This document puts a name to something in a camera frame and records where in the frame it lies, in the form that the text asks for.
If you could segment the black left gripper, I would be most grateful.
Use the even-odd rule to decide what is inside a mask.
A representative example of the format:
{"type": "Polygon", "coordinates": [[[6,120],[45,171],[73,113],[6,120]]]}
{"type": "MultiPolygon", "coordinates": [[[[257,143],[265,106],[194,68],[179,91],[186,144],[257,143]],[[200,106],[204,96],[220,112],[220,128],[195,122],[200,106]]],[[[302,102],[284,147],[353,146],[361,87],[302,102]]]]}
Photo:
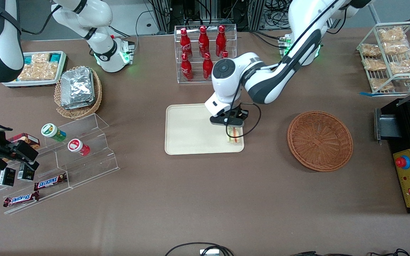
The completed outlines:
{"type": "MultiPolygon", "coordinates": [[[[245,120],[248,115],[249,111],[243,108],[244,104],[238,104],[236,107],[233,107],[229,111],[226,112],[226,118],[228,120],[245,120]]],[[[232,136],[232,127],[226,127],[226,134],[227,136],[232,136]]],[[[243,127],[239,127],[239,136],[242,137],[244,135],[243,127]]]]}

